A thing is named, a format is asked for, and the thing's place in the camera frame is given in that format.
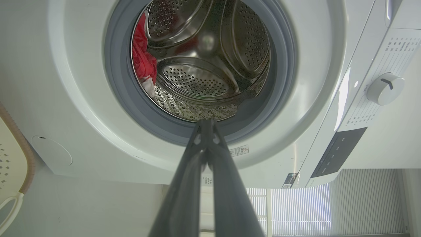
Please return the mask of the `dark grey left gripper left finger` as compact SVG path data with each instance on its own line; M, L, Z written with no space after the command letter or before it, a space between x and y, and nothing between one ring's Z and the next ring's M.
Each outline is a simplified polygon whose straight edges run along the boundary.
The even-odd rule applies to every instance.
M196 123L150 237L198 237L200 226L201 174L206 167L205 120Z

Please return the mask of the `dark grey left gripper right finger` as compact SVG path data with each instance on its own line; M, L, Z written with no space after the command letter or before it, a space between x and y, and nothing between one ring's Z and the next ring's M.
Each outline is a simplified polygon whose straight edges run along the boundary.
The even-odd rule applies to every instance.
M263 237L238 169L214 119L207 120L207 140L207 164L214 186L215 235Z

